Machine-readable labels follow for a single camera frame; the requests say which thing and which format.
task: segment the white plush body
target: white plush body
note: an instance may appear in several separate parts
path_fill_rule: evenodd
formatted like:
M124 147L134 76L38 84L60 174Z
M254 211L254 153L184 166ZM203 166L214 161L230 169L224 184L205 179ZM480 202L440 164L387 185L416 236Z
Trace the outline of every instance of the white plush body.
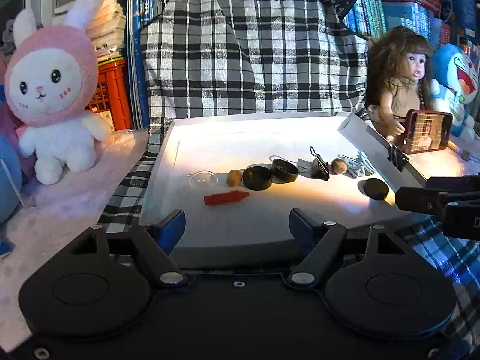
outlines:
M45 127L27 127L19 139L22 156L37 154L35 172L42 184L56 183L63 166L73 172L90 169L97 159L94 138L105 140L110 126L90 111L73 119Z

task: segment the black clamp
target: black clamp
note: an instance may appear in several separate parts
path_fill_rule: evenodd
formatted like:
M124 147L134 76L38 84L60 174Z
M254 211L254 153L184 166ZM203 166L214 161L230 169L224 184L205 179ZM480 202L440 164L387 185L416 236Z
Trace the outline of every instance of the black clamp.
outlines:
M480 174L431 177L425 188L401 187L395 203L400 210L438 216L446 237L480 240Z
M315 157L311 163L311 176L314 179L321 179L328 181L330 178L330 171L328 170L328 162L325 162L323 158L318 154L314 147L310 147L310 153Z
M402 150L396 147L392 142L388 142L388 161L390 161L395 168L401 172L408 159L407 156L402 153Z

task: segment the blue plush toy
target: blue plush toy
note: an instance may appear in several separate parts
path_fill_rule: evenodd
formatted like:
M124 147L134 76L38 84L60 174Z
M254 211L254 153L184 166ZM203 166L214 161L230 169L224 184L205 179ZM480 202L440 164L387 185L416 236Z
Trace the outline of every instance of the blue plush toy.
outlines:
M470 58L457 46L446 44L431 58L433 80L430 107L453 115L452 135L463 140L480 140L473 126L475 120L465 105L478 91L478 74Z
M22 187L22 170L20 159L14 147L7 138L0 134L0 160L6 164L13 182L18 190ZM0 163L0 224L14 212L19 203L15 190L11 186L7 173ZM13 244L0 238L0 259L8 256L13 249Z

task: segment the red crayon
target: red crayon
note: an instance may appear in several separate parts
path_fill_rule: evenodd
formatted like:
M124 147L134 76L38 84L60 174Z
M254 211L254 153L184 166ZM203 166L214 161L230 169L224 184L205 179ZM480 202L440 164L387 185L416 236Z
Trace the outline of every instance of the red crayon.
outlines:
M234 203L250 196L250 193L243 191L231 191L226 193L217 193L215 195L204 196L203 201L206 206L214 206L217 204Z

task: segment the picture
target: picture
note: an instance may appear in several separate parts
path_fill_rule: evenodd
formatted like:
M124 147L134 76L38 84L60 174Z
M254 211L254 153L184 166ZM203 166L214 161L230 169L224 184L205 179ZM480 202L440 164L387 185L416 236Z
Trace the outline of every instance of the picture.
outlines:
M440 147L444 117L440 114L417 114L411 152L436 150Z

